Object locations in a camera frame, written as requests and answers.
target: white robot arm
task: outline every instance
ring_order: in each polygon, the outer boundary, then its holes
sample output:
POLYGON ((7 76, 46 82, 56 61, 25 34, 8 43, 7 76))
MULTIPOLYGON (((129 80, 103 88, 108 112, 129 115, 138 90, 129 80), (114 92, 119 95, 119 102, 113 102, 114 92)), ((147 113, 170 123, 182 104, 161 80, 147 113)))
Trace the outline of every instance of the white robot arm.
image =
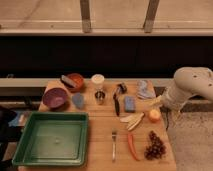
POLYGON ((173 84, 161 96, 161 103, 173 111, 180 111, 187 100, 195 95, 213 101, 213 73, 209 68, 178 69, 173 84))

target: banana peel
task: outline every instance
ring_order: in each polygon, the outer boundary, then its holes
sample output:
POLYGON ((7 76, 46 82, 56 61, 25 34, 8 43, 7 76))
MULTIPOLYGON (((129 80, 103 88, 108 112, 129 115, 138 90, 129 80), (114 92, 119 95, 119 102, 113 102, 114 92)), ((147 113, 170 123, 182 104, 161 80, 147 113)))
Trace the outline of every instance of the banana peel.
POLYGON ((126 128, 128 131, 131 131, 141 122, 144 116, 145 116, 144 113, 132 114, 130 116, 121 118, 120 121, 128 123, 126 128))

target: small metal cup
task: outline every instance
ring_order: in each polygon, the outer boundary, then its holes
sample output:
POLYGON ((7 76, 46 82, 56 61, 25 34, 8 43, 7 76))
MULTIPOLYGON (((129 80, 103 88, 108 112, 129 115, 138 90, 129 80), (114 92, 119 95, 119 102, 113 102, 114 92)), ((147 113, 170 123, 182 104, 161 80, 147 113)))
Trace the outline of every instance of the small metal cup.
POLYGON ((103 104, 104 98, 105 98, 105 93, 103 91, 99 90, 95 93, 95 99, 99 105, 103 104))

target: orange bowl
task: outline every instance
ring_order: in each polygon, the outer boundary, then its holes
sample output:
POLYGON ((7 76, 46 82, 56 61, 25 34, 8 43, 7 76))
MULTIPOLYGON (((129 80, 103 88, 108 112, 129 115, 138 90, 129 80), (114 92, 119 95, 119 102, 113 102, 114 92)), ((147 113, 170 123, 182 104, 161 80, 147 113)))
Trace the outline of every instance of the orange bowl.
POLYGON ((65 85, 69 91, 75 93, 75 92, 79 92, 83 88, 84 77, 81 74, 72 73, 72 74, 68 74, 67 77, 76 83, 76 87, 74 88, 71 88, 65 85))

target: green tray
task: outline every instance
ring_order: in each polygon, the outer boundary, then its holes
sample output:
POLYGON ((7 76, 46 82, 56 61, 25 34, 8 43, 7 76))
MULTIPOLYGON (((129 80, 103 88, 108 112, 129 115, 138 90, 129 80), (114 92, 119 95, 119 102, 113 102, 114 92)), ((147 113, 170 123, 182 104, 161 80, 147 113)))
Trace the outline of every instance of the green tray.
POLYGON ((88 134, 86 113, 34 112, 12 163, 16 166, 81 166, 88 134))

